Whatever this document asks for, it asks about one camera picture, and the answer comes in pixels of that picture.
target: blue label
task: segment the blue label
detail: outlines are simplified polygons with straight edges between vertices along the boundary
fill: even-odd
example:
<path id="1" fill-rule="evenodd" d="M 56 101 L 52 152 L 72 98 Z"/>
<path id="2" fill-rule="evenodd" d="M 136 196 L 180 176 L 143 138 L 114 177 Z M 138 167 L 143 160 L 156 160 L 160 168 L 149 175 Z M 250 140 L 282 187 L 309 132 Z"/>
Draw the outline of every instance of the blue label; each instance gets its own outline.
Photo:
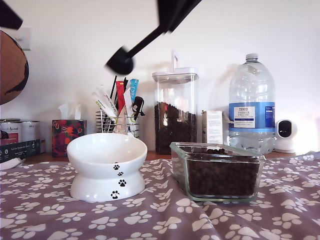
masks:
<path id="1" fill-rule="evenodd" d="M 242 118 L 240 113 L 249 117 Z M 229 123 L 229 131 L 233 132 L 251 132 L 251 133 L 271 133 L 275 131 L 275 103 L 274 102 L 237 102 L 229 104 L 229 119 L 232 122 L 238 122 L 235 126 Z"/>

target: white ceramic pet bowl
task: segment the white ceramic pet bowl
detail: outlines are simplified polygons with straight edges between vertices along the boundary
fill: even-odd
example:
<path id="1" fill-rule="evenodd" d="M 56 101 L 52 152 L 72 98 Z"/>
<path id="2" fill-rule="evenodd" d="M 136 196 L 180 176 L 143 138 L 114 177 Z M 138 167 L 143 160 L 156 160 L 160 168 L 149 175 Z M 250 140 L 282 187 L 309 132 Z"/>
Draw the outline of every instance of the white ceramic pet bowl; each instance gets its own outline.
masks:
<path id="1" fill-rule="evenodd" d="M 129 198 L 145 189 L 139 168 L 148 150 L 139 139 L 95 133 L 71 141 L 66 151 L 78 172 L 70 190 L 74 199 L 105 202 Z"/>

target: kibble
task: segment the kibble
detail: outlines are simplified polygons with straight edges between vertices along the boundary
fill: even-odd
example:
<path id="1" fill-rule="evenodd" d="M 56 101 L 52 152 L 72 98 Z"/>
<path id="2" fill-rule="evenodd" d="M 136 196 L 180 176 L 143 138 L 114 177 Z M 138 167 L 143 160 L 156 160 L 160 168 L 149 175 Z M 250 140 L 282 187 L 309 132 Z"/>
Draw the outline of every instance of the kibble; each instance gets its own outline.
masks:
<path id="1" fill-rule="evenodd" d="M 155 151 L 171 154 L 172 142 L 197 142 L 196 115 L 182 111 L 166 102 L 154 106 Z"/>
<path id="2" fill-rule="evenodd" d="M 204 154 L 227 155 L 221 149 L 208 149 Z M 259 172 L 259 164 L 250 158 L 238 158 L 238 162 L 209 161 L 210 157 L 201 161 L 188 160 L 189 191 L 195 197 L 249 197 L 254 194 Z"/>

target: tissue box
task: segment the tissue box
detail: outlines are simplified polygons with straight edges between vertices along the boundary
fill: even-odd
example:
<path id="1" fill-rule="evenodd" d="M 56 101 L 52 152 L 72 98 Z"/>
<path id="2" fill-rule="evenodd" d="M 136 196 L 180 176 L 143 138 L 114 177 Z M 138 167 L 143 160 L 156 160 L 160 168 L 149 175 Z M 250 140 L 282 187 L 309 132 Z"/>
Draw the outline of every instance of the tissue box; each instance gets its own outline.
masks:
<path id="1" fill-rule="evenodd" d="M 87 120 L 52 120 L 52 156 L 66 157 L 68 144 L 87 134 Z"/>

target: bottle cap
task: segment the bottle cap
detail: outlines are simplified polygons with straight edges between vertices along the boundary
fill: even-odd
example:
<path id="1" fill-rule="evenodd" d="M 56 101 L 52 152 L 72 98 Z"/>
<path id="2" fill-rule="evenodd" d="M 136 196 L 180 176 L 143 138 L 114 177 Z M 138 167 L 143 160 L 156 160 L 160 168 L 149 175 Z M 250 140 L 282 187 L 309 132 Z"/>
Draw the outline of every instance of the bottle cap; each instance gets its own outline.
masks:
<path id="1" fill-rule="evenodd" d="M 245 56 L 245 60 L 253 58 L 258 58 L 258 53 L 250 53 Z"/>

